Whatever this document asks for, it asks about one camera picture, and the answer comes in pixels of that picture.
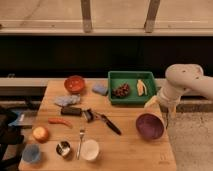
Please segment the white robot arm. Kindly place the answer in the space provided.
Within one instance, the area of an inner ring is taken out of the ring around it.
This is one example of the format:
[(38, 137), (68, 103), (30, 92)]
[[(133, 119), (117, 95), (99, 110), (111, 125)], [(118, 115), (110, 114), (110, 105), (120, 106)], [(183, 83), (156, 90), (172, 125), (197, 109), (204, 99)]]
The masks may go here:
[(176, 116), (176, 107), (181, 97), (188, 91), (213, 101), (213, 77), (205, 76), (198, 64), (173, 64), (165, 71), (165, 82), (148, 102), (145, 108), (163, 106), (168, 113)]

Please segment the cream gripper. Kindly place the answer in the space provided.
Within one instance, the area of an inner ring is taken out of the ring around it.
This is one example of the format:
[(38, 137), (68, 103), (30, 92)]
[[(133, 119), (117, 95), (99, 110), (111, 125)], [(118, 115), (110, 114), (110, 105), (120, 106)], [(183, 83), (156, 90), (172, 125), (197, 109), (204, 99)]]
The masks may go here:
[(158, 96), (153, 96), (148, 100), (144, 107), (165, 107), (172, 118), (176, 116), (176, 104), (173, 101), (164, 100)]

